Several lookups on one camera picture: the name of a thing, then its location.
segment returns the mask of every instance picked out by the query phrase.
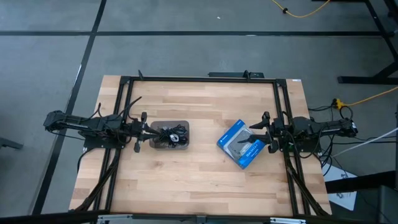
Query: white cable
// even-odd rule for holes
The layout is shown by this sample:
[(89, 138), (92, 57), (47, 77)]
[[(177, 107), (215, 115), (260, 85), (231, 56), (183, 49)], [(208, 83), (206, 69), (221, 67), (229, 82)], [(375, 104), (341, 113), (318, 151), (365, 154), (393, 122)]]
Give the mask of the white cable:
[(370, 142), (377, 141), (377, 140), (379, 140), (380, 138), (386, 137), (387, 135), (389, 135), (389, 134), (391, 134), (391, 133), (394, 133), (394, 132), (396, 132), (396, 131), (398, 131), (398, 128), (395, 128), (394, 130), (389, 131), (388, 133), (383, 134), (382, 136), (377, 137), (377, 138), (375, 138), (375, 139), (372, 139), (372, 140), (366, 141), (366, 142), (364, 142), (364, 143), (358, 144), (358, 145), (353, 146), (353, 147), (351, 147), (351, 148), (349, 148), (349, 149), (345, 149), (345, 150), (343, 150), (343, 151), (337, 153), (336, 155), (332, 156), (332, 158), (334, 158), (334, 157), (336, 157), (336, 156), (339, 156), (339, 155), (341, 155), (341, 154), (343, 154), (343, 153), (345, 153), (345, 152), (348, 152), (348, 151), (350, 151), (350, 150), (352, 150), (352, 149), (355, 149), (355, 148), (357, 148), (357, 147), (359, 147), (359, 146), (363, 146), (363, 145), (369, 144)]

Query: white paper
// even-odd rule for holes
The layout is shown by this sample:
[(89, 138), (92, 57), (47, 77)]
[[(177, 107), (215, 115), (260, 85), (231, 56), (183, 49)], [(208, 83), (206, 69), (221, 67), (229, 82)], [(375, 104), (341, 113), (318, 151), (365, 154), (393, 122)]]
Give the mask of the white paper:
[[(322, 168), (322, 172), (325, 173), (328, 169), (329, 169), (329, 164), (325, 165)], [(345, 179), (345, 178), (349, 178), (349, 177), (356, 177), (356, 176), (349, 172), (344, 172), (340, 168), (332, 166), (330, 168), (329, 172), (327, 173), (327, 175), (324, 176), (324, 179), (325, 179), (325, 182), (327, 182), (327, 181), (332, 181), (332, 180)], [(351, 210), (351, 211), (354, 210), (356, 192), (328, 194), (328, 197), (329, 197), (329, 201), (336, 203), (344, 208), (347, 208), (348, 210)]]

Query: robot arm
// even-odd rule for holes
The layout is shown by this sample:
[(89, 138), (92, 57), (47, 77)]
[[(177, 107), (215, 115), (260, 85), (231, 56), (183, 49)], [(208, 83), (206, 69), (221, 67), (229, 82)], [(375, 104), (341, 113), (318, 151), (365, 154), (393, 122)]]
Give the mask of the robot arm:
[(285, 125), (281, 118), (276, 118), (274, 122), (270, 123), (268, 111), (264, 112), (260, 123), (254, 124), (250, 128), (266, 128), (267, 131), (265, 134), (252, 134), (249, 139), (241, 142), (254, 142), (258, 139), (269, 144), (268, 150), (270, 153), (274, 153), (279, 149), (279, 144), (274, 138), (278, 138), (279, 140), (290, 138), (289, 134), (293, 136), (297, 147), (306, 151), (308, 147), (314, 148), (314, 145), (316, 145), (314, 143), (322, 136), (338, 135), (353, 138), (358, 133), (354, 122), (348, 118), (317, 123), (314, 120), (301, 116), (292, 118), (290, 124)]
[(139, 152), (142, 141), (159, 135), (159, 132), (148, 127), (146, 119), (146, 112), (141, 114), (141, 121), (133, 118), (131, 123), (126, 124), (117, 114), (83, 118), (54, 111), (47, 115), (43, 125), (45, 130), (51, 133), (65, 128), (78, 130), (78, 133), (85, 138), (84, 146), (87, 148), (123, 148), (131, 138), (137, 138), (134, 151)]

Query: metal bracket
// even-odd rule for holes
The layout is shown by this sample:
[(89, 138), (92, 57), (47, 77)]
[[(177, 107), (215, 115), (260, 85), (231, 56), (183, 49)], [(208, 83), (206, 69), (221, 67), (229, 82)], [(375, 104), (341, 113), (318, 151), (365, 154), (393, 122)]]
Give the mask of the metal bracket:
[(130, 81), (130, 77), (120, 77), (120, 85), (124, 85)]
[(270, 223), (277, 224), (305, 224), (305, 220), (293, 219), (293, 218), (274, 218), (271, 217)]
[[(265, 78), (262, 72), (249, 72), (250, 78)], [(209, 72), (207, 74), (213, 78), (246, 78), (241, 72)]]
[(206, 223), (206, 215), (197, 215), (197, 224)]
[(243, 72), (243, 78), (246, 78), (246, 81), (247, 81), (247, 82), (250, 82), (250, 74), (251, 74), (251, 72), (249, 72), (249, 71), (247, 71), (247, 70), (245, 70), (245, 71)]
[(132, 214), (124, 214), (124, 215), (99, 215), (98, 221), (105, 222), (105, 221), (113, 221), (113, 220), (120, 220), (120, 219), (132, 219)]
[(278, 86), (281, 86), (281, 87), (284, 87), (284, 88), (287, 87), (286, 79), (278, 78), (275, 81), (276, 81), (276, 84), (278, 84)]
[(144, 81), (144, 76), (142, 75), (141, 71), (138, 70), (138, 76), (141, 81)]

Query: yellow cable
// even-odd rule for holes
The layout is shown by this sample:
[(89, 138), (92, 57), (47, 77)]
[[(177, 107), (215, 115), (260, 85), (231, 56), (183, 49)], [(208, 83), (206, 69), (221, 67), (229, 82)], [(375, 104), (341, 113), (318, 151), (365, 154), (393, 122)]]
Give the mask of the yellow cable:
[(341, 105), (342, 105), (342, 106), (354, 106), (354, 105), (358, 105), (358, 104), (360, 104), (360, 103), (366, 102), (366, 101), (371, 100), (371, 99), (373, 99), (373, 98), (376, 98), (376, 97), (378, 97), (378, 96), (382, 96), (382, 95), (384, 95), (384, 94), (386, 94), (386, 93), (390, 93), (390, 92), (392, 92), (392, 91), (394, 91), (394, 90), (398, 90), (398, 86), (395, 87), (395, 88), (392, 88), (392, 89), (390, 89), (390, 90), (387, 90), (387, 91), (385, 91), (385, 92), (382, 92), (382, 93), (376, 94), (376, 95), (374, 95), (374, 96), (368, 97), (368, 98), (366, 98), (366, 99), (359, 100), (358, 102), (355, 102), (355, 103), (345, 104), (345, 103), (341, 102)]
[[(284, 10), (284, 9), (285, 9), (285, 8), (282, 7), (277, 1), (275, 1), (275, 0), (272, 0), (272, 1), (273, 1), (277, 6), (279, 6), (281, 10)], [(304, 15), (304, 16), (296, 16), (296, 15), (291, 14), (289, 11), (286, 11), (286, 13), (289, 14), (289, 15), (291, 15), (291, 16), (293, 16), (293, 17), (296, 17), (296, 18), (305, 18), (305, 17), (311, 16), (312, 14), (318, 12), (321, 8), (323, 8), (324, 6), (326, 6), (326, 4), (328, 4), (329, 2), (330, 2), (330, 0), (327, 0), (327, 1), (326, 1), (325, 3), (323, 3), (323, 5), (321, 5), (318, 9), (316, 9), (316, 10), (314, 10), (313, 12), (310, 12), (310, 13), (308, 13), (307, 15)]]

